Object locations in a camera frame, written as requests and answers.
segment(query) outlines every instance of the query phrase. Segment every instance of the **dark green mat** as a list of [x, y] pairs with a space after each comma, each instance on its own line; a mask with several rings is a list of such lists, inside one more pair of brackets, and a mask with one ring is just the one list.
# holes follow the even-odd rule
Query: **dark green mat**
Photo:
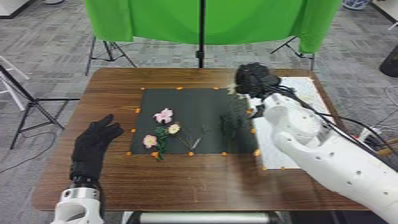
[[[155, 135], [161, 126], [154, 115], [170, 108], [175, 112], [173, 122], [182, 125], [180, 138], [193, 146], [202, 142], [196, 154], [253, 153], [258, 148], [253, 124], [248, 119], [248, 100], [228, 95], [228, 90], [214, 89], [148, 89], [143, 94], [141, 114], [136, 125], [132, 152], [150, 154], [157, 147], [146, 149], [143, 139]], [[168, 138], [168, 153], [187, 154], [189, 147], [177, 136]]]

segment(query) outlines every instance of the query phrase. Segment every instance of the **wooden table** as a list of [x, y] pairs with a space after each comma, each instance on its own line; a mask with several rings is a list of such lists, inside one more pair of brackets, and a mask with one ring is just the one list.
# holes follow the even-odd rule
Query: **wooden table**
[[[283, 69], [274, 73], [315, 79], [329, 110], [337, 113], [313, 72]], [[127, 156], [141, 88], [223, 88], [232, 85], [233, 77], [233, 69], [98, 70], [34, 193], [34, 207], [40, 210], [54, 210], [70, 184], [75, 138], [90, 123], [109, 113], [114, 113], [127, 130], [109, 148], [104, 165], [109, 211], [365, 210], [321, 186], [303, 170], [264, 171], [253, 155], [168, 155], [162, 162], [150, 155]]]

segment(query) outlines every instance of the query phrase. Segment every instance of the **floor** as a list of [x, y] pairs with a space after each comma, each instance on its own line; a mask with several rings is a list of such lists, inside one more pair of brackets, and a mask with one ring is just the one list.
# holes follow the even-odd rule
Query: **floor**
[[[329, 36], [317, 57], [317, 75], [338, 112], [369, 125], [398, 109], [386, 98], [385, 89], [398, 85], [398, 79], [379, 72], [379, 65], [398, 43], [398, 29], [388, 31], [392, 22], [376, 9], [361, 12], [340, 9]], [[264, 62], [273, 68], [310, 68], [306, 59], [299, 59], [283, 49], [271, 55], [283, 41], [239, 45], [209, 46], [207, 66], [237, 68], [249, 62]], [[68, 0], [63, 5], [47, 6], [36, 1], [13, 20], [0, 20], [0, 54], [29, 73], [31, 80], [24, 86], [36, 97], [81, 97], [90, 78], [84, 77], [86, 60], [91, 45], [91, 25], [82, 0]], [[196, 46], [148, 39], [122, 44], [139, 67], [196, 67]], [[114, 64], [95, 62], [93, 71], [104, 66], [129, 66], [122, 59]], [[68, 123], [77, 104], [66, 108], [61, 118]], [[47, 104], [58, 110], [59, 104]], [[0, 170], [31, 158], [52, 145], [54, 127], [27, 133], [18, 147], [10, 151], [13, 134], [22, 113], [11, 97], [0, 96]], [[43, 120], [38, 113], [31, 122]], [[392, 117], [386, 124], [398, 121]], [[349, 125], [353, 132], [361, 129]], [[385, 136], [393, 137], [397, 130]], [[52, 213], [33, 208], [33, 191], [40, 181], [47, 161], [56, 147], [8, 172], [0, 173], [0, 223], [50, 223]], [[118, 213], [107, 214], [109, 223], [116, 223]]]

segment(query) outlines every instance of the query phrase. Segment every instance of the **tripod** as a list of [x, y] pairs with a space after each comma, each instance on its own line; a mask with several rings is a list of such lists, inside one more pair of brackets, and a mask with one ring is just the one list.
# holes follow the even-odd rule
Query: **tripod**
[[297, 56], [299, 58], [308, 58], [308, 59], [312, 60], [312, 71], [313, 71], [313, 70], [315, 70], [315, 54], [312, 54], [312, 56], [308, 57], [308, 56], [305, 56], [303, 53], [299, 53], [299, 52], [296, 51], [294, 47], [290, 46], [290, 42], [292, 42], [296, 39], [297, 39], [297, 37], [294, 37], [294, 38], [287, 41], [287, 43], [278, 47], [278, 49], [271, 52], [271, 54], [274, 54], [274, 53], [281, 50], [281, 48], [287, 46], [287, 47], [290, 48], [290, 50], [294, 51], [296, 56]]
[[[104, 47], [106, 47], [106, 51], [107, 51], [107, 54], [109, 54], [109, 58], [98, 58], [98, 57], [93, 57], [93, 54], [95, 54], [95, 48], [97, 48], [97, 36], [93, 37], [93, 43], [91, 43], [91, 55], [90, 55], [90, 61], [88, 61], [88, 66], [86, 66], [86, 76], [90, 76], [90, 71], [91, 71], [91, 61], [93, 60], [104, 60], [107, 62], [114, 62], [122, 57], [125, 57], [129, 59], [129, 62], [130, 64], [134, 65], [134, 67], [138, 68], [138, 65], [118, 45], [116, 42], [109, 42], [109, 41], [104, 41]], [[114, 53], [113, 53], [113, 49], [118, 49], [120, 52], [122, 52], [122, 56], [114, 57]]]
[[200, 0], [200, 50], [196, 52], [196, 58], [200, 68], [205, 68], [205, 37], [207, 35], [207, 0]]
[[[56, 124], [56, 125], [59, 126], [59, 128], [65, 129], [65, 126], [61, 125], [58, 119], [59, 119], [59, 116], [61, 116], [61, 113], [63, 113], [63, 110], [65, 110], [65, 108], [66, 108], [66, 105], [68, 105], [70, 101], [77, 101], [77, 100], [81, 100], [81, 99], [63, 99], [63, 98], [56, 98], [56, 99], [40, 99], [40, 98], [34, 98], [33, 95], [31, 95], [31, 93], [29, 93], [29, 91], [26, 90], [26, 88], [24, 88], [20, 82], [17, 81], [17, 79], [15, 79], [11, 73], [10, 73], [10, 71], [8, 71], [8, 69], [4, 68], [3, 65], [0, 65], [0, 72], [3, 72], [4, 77], [6, 77], [6, 79], [8, 79], [8, 80], [4, 80], [4, 81], [6, 81], [6, 82], [8, 82], [8, 81], [11, 82], [11, 83], [10, 83], [10, 82], [8, 82], [8, 83], [11, 84], [15, 90], [17, 90], [17, 92], [22, 94], [24, 98], [29, 100], [27, 109], [26, 109], [26, 112], [24, 112], [22, 122], [20, 122], [18, 130], [17, 130], [17, 134], [15, 134], [15, 139], [13, 139], [13, 143], [11, 143], [11, 148], [10, 148], [10, 149], [15, 149], [17, 140], [18, 140], [20, 134], [22, 134], [26, 131], [31, 131], [31, 130], [34, 130], [36, 128], [42, 128], [43, 126], [47, 126], [47, 125], [50, 125], [50, 124]], [[43, 106], [42, 106], [42, 102], [45, 102], [45, 101], [63, 101], [63, 102], [65, 102], [65, 104], [63, 104], [63, 106], [61, 106], [61, 109], [59, 109], [59, 112], [58, 112], [58, 114], [56, 114], [56, 116], [52, 116], [52, 114], [49, 113], [47, 109], [45, 109]], [[24, 128], [24, 126], [26, 126], [26, 121], [27, 121], [27, 117], [29, 117], [29, 115], [31, 115], [29, 112], [31, 112], [31, 110], [33, 110], [34, 108], [40, 110], [42, 114], [45, 115], [45, 117], [47, 117], [47, 119], [49, 119], [49, 122], [45, 122], [45, 123], [42, 123], [42, 124], [38, 124], [38, 125], [27, 127], [27, 128]]]

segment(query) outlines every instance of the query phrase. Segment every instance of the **green backdrop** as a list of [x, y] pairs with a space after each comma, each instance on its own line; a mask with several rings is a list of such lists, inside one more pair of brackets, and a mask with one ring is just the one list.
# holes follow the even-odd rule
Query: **green backdrop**
[[[342, 0], [209, 0], [207, 44], [301, 38], [301, 52], [319, 51]], [[200, 0], [86, 0], [95, 35], [134, 36], [198, 44]]]

